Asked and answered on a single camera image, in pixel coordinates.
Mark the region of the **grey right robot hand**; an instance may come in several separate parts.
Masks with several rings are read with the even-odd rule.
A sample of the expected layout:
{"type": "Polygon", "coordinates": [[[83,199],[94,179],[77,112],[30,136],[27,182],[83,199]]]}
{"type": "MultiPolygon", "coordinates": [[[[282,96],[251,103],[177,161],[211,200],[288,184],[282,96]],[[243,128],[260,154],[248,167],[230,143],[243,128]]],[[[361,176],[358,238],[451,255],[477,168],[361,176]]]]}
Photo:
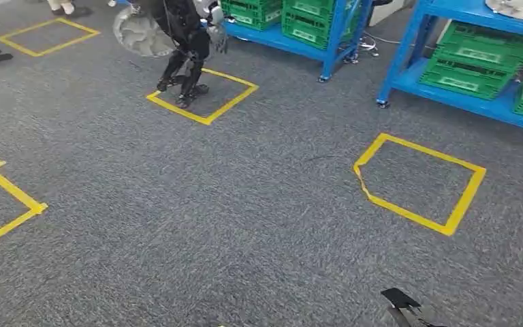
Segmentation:
{"type": "Polygon", "coordinates": [[[404,316],[399,308],[388,307],[387,312],[392,316],[399,327],[411,327],[408,319],[404,316]]]}

